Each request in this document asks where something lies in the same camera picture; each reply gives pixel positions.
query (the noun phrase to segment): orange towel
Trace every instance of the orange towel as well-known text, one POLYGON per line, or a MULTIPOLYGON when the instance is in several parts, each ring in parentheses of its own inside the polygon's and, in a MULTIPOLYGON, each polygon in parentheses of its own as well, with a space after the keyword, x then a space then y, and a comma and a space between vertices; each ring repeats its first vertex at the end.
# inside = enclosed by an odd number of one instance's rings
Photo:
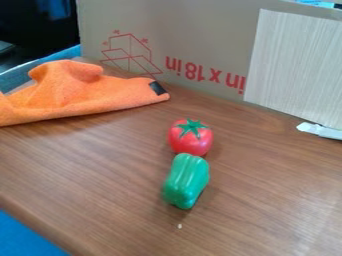
POLYGON ((35 84, 12 95, 0 93, 0 126, 94 114, 168 100, 170 95, 149 78, 102 75, 93 64, 61 60, 29 72, 35 84))

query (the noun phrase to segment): box diagram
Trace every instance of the box diagram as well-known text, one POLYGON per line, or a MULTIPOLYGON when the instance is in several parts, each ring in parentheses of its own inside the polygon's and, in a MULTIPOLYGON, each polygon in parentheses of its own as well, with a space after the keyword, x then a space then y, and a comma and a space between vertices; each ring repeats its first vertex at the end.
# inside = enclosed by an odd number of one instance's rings
POLYGON ((105 59, 101 63, 155 79, 163 71, 152 63, 152 51, 144 41, 147 39, 139 40, 132 33, 109 37, 104 43, 109 49, 102 50, 105 59))

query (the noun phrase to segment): blue floor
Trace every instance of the blue floor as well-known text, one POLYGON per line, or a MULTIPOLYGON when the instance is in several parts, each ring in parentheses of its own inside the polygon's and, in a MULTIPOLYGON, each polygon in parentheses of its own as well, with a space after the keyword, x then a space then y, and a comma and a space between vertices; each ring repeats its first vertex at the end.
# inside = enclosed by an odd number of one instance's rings
POLYGON ((42 236, 0 210, 0 256, 67 256, 42 236))

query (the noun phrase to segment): cardboard box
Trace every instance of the cardboard box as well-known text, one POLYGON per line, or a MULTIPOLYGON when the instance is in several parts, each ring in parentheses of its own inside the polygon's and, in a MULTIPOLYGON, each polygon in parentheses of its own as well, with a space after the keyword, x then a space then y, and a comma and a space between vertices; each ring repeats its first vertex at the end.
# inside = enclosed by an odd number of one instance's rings
POLYGON ((82 0, 83 56, 242 100, 261 8, 341 18, 338 10, 281 0, 82 0))

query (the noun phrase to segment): black tag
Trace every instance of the black tag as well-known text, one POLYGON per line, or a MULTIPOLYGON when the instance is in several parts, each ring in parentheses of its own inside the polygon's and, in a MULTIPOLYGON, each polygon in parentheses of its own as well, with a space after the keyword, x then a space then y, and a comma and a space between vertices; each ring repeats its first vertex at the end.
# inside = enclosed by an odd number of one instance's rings
POLYGON ((157 81, 150 83, 150 87, 158 96, 167 93, 167 91, 157 81))

